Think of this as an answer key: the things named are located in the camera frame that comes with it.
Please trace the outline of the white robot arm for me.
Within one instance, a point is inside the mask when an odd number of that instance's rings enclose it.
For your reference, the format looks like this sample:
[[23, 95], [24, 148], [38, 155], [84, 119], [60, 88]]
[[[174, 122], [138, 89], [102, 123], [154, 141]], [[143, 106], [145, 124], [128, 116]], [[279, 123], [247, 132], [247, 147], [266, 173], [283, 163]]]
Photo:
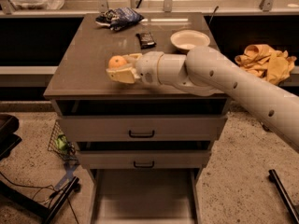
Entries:
[[169, 85], [199, 96], [222, 91], [299, 151], [299, 97], [241, 70], [211, 47], [195, 47], [187, 54], [114, 56], [107, 75], [121, 83]]

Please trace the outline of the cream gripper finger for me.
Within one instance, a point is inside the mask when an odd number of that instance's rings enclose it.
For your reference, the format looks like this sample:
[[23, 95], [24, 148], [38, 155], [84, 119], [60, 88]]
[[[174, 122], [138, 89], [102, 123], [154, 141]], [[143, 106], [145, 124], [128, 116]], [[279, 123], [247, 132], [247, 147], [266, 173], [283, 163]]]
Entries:
[[134, 84], [138, 79], [140, 79], [135, 67], [131, 63], [117, 68], [108, 68], [106, 72], [111, 80], [120, 83]]
[[122, 58], [130, 64], [135, 64], [137, 62], [138, 59], [140, 59], [142, 57], [141, 53], [131, 53], [131, 54], [126, 54], [123, 55]]

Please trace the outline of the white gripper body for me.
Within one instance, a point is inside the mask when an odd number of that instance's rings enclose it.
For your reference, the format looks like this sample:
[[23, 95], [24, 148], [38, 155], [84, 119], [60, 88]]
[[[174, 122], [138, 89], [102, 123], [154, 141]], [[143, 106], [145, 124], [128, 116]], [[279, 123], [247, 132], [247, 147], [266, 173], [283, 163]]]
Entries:
[[135, 69], [141, 81], [149, 85], [159, 85], [158, 63], [164, 54], [160, 51], [150, 51], [143, 54], [136, 62]]

